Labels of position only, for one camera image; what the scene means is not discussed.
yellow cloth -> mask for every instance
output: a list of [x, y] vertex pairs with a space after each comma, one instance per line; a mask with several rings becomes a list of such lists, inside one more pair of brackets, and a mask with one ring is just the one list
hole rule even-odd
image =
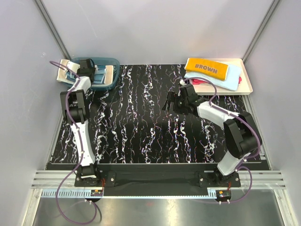
[[224, 81], [227, 77], [228, 65], [201, 58], [188, 58], [185, 65], [187, 72], [199, 72]]

metal floor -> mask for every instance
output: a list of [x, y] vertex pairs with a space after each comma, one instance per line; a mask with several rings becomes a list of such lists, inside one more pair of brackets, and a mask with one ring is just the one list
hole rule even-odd
[[[242, 191], [233, 191], [233, 200]], [[93, 206], [87, 203], [71, 207], [76, 198], [59, 199], [61, 209], [72, 220], [89, 221]], [[219, 205], [187, 199], [102, 199], [97, 202], [102, 212], [91, 226], [283, 226], [283, 220], [272, 190], [252, 190], [241, 202]], [[41, 198], [34, 226], [73, 226], [58, 216], [54, 198]]]

white plastic piece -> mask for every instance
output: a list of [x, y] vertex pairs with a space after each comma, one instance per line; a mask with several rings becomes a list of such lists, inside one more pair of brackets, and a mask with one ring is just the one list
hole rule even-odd
[[[86, 120], [84, 124], [78, 122], [76, 123], [76, 125], [79, 127], [79, 131], [77, 131], [76, 126], [74, 124], [71, 125], [71, 129], [75, 136], [76, 147], [79, 154], [79, 158], [83, 153], [81, 166], [89, 166], [90, 164], [95, 163], [95, 155], [93, 154], [92, 147], [91, 147], [89, 131], [88, 131], [88, 120]], [[81, 136], [81, 140], [83, 142], [83, 150], [81, 150], [80, 147], [79, 133]]]
[[239, 113], [227, 111], [225, 114], [209, 105], [209, 101], [203, 102], [198, 106], [198, 115], [201, 118], [207, 119], [224, 129], [224, 122], [228, 119], [233, 119], [234, 117], [229, 116], [230, 113], [234, 115], [239, 115]]
[[71, 69], [72, 71], [74, 71], [75, 73], [77, 73], [77, 70], [80, 68], [80, 65], [79, 64], [76, 64], [72, 61], [68, 61], [67, 63], [67, 67], [69, 69]]
[[224, 176], [226, 176], [236, 171], [235, 168], [240, 162], [241, 159], [235, 158], [229, 151], [227, 151], [223, 159], [217, 164], [217, 168]]
[[185, 82], [184, 82], [183, 79], [180, 80], [180, 85], [181, 85], [181, 86], [185, 85]]
[[75, 84], [77, 84], [78, 80], [79, 80], [78, 78], [75, 80], [74, 85], [70, 89], [74, 88], [73, 92], [76, 91], [76, 90], [83, 89], [84, 93], [86, 93], [87, 90], [91, 87], [91, 80], [90, 80], [90, 78], [87, 77], [87, 76], [81, 77], [80, 81], [79, 81], [79, 84], [77, 85], [77, 87], [75, 87]]

white tray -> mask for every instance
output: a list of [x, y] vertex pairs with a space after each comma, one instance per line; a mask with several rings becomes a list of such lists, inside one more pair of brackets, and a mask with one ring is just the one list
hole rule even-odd
[[[241, 82], [238, 85], [238, 89], [236, 91], [231, 91], [228, 89], [224, 89], [217, 86], [217, 95], [249, 95], [253, 92], [248, 74], [246, 73], [246, 68], [244, 66], [244, 63], [242, 59], [239, 58], [221, 58], [221, 59], [208, 59], [208, 60], [214, 60], [214, 61], [221, 61], [221, 62], [227, 62], [232, 65], [236, 65], [240, 67], [241, 70]], [[199, 95], [213, 95], [214, 94], [214, 88], [210, 84], [205, 85], [193, 85], [195, 91]]]

blue plastic tray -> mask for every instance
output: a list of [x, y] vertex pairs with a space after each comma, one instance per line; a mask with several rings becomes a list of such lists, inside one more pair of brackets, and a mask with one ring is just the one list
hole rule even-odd
[[95, 87], [94, 84], [92, 83], [92, 86], [91, 86], [92, 90], [107, 91], [107, 90], [113, 89], [116, 86], [118, 76], [119, 76], [119, 70], [120, 70], [120, 64], [119, 64], [118, 60], [113, 59], [113, 58], [78, 57], [78, 58], [72, 59], [71, 61], [74, 62], [74, 63], [79, 64], [79, 61], [83, 60], [83, 59], [92, 59], [94, 61], [94, 64], [97, 65], [97, 66], [102, 66], [102, 65], [113, 65], [114, 66], [112, 84], [110, 84], [110, 85], [101, 85], [101, 86]]

